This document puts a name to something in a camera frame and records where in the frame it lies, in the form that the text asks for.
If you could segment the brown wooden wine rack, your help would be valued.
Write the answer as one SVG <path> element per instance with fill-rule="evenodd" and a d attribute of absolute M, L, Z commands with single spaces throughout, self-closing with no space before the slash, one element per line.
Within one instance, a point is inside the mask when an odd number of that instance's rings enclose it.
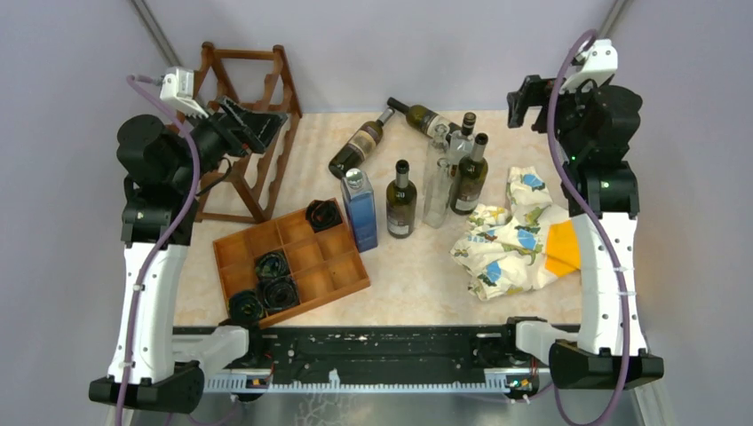
<path fill-rule="evenodd" d="M 202 44 L 202 63 L 189 82 L 189 92 L 198 94 L 208 73 L 217 80 L 217 96 L 209 102 L 210 118 L 223 124 L 236 147 L 227 152 L 234 160 L 221 172 L 217 166 L 201 177 L 195 221 L 204 220 L 260 224 L 272 218 L 285 176 L 289 156 L 302 118 L 297 89 L 285 48 L 270 51 L 218 49 Z M 254 102 L 242 102 L 224 61 L 268 61 L 271 71 L 263 82 L 263 94 Z M 205 210 L 213 187 L 229 184 L 248 210 L 247 215 L 212 213 Z"/>

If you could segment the dark wine bottle beige label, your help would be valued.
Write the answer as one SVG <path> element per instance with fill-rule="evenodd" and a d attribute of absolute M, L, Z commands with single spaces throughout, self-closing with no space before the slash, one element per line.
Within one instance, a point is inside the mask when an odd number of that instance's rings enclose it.
<path fill-rule="evenodd" d="M 348 170 L 359 168 L 382 141 L 384 126 L 394 113 L 392 107 L 387 107 L 377 119 L 364 122 L 329 161 L 329 172 L 335 178 L 343 178 Z"/>

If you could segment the blue square glass bottle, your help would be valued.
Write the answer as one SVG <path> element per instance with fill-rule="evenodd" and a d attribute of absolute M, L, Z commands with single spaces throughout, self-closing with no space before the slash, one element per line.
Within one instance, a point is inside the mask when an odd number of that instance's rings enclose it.
<path fill-rule="evenodd" d="M 341 179 L 341 193 L 355 245 L 360 253 L 378 246 L 373 186 L 365 172 L 349 169 Z"/>

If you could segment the wooden compartment tray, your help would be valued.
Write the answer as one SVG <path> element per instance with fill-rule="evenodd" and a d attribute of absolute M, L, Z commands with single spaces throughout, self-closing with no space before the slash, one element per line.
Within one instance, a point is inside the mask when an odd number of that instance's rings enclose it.
<path fill-rule="evenodd" d="M 242 290 L 255 290 L 259 280 L 254 262 L 267 252 L 281 249 L 289 262 L 289 276 L 297 283 L 300 304 L 269 314 L 258 323 L 244 326 L 270 327 L 304 312 L 363 290 L 370 285 L 361 256 L 338 202 L 343 223 L 314 233 L 300 209 L 261 225 L 232 233 L 213 242 L 218 277 L 226 300 Z"/>

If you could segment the dark wine bottle grey label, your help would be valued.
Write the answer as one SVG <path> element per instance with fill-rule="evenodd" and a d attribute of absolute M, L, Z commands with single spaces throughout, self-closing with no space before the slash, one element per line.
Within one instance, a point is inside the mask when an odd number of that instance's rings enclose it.
<path fill-rule="evenodd" d="M 405 239 L 414 232 L 416 204 L 417 190 L 409 178 L 409 163 L 398 160 L 395 179 L 386 188 L 386 223 L 392 237 Z"/>

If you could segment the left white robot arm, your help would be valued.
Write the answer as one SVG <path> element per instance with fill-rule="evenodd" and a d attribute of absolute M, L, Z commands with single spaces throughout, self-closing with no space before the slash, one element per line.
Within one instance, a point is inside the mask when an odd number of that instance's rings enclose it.
<path fill-rule="evenodd" d="M 234 324 L 174 351 L 173 316 L 199 180 L 227 156 L 264 153 L 287 119 L 284 113 L 252 112 L 222 98 L 217 112 L 191 120 L 185 136 L 150 114 L 120 127 L 116 156 L 127 172 L 123 313 L 107 373 L 90 383 L 91 401 L 188 414 L 198 406 L 206 380 L 226 365 L 237 360 L 255 367 L 264 360 L 265 341 Z"/>

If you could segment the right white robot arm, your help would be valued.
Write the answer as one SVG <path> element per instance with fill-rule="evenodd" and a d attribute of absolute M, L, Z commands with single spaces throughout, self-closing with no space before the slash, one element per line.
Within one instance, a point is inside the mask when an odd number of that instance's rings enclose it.
<path fill-rule="evenodd" d="M 566 154 L 558 166 L 575 231 L 582 277 L 583 319 L 575 333 L 538 320 L 518 320 L 500 342 L 512 366 L 544 361 L 562 390 L 629 390 L 664 375 L 639 324 L 634 284 L 638 181 L 626 153 L 641 123 L 642 98 L 621 86 L 587 80 L 556 97 L 554 80 L 527 76 L 507 96 L 508 125 L 518 128 L 530 107 L 533 130 L 555 138 Z"/>

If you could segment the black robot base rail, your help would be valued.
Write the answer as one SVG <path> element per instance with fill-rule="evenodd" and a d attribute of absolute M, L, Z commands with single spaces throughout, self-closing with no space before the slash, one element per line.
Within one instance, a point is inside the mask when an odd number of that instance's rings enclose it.
<path fill-rule="evenodd" d="M 270 327 L 206 379 L 204 391 L 254 399 L 271 394 L 542 393 L 550 369 L 516 349 L 510 325 Z"/>

